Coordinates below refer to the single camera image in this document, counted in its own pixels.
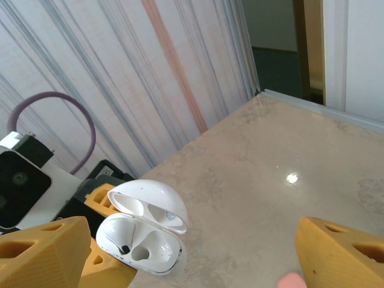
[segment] camera lens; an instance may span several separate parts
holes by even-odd
[[[28,177],[23,172],[17,172],[12,177],[12,183],[18,186],[24,185],[27,182],[27,180],[28,180]]]
[[[0,210],[7,204],[7,200],[3,197],[0,196]]]

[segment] white earbud case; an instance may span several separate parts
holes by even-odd
[[[120,213],[99,226],[97,245],[135,269],[177,277],[187,251],[176,233],[186,233],[188,226],[179,194],[158,181],[134,180],[110,190],[108,199]]]

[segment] marble countertop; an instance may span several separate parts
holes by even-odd
[[[300,271],[299,219],[384,234],[384,136],[258,95],[143,178],[178,191],[183,277],[140,287],[276,287]]]

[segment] striped curtain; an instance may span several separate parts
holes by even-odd
[[[0,119],[43,91],[66,93],[97,130],[102,159],[140,176],[243,105],[258,87],[236,0],[0,0]],[[43,100],[20,117],[70,170],[90,136],[83,116]],[[0,137],[5,136],[5,128]]]

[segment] open case lid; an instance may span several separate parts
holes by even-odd
[[[188,214],[179,194],[155,180],[133,180],[108,191],[108,199],[119,211],[184,234]]]

